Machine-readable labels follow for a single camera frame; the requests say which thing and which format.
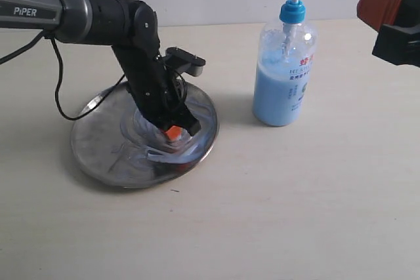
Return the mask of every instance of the pump bottle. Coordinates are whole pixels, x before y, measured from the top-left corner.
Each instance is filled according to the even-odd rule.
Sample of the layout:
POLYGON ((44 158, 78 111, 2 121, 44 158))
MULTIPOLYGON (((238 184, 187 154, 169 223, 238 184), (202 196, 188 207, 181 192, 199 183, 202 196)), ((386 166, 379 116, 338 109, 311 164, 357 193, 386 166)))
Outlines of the pump bottle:
POLYGON ((288 125, 301 113, 318 37, 305 14, 301 0, 287 0, 261 31, 253 113, 270 126, 288 125))

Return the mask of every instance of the table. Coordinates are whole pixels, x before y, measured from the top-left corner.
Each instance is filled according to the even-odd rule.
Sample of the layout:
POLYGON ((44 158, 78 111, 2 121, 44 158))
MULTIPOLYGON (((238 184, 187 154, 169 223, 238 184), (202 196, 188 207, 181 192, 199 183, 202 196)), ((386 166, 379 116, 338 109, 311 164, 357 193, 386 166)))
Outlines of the table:
MULTIPOLYGON (((198 168, 144 191, 74 164, 49 42, 1 66, 0 279, 418 279, 420 70, 372 56, 358 20, 314 23, 303 112, 282 128, 251 113, 261 24, 161 28, 207 60, 187 79, 221 124, 198 168)), ((0 56, 33 35, 2 31, 0 56)), ((60 48, 73 115, 121 70, 108 47, 60 48)))

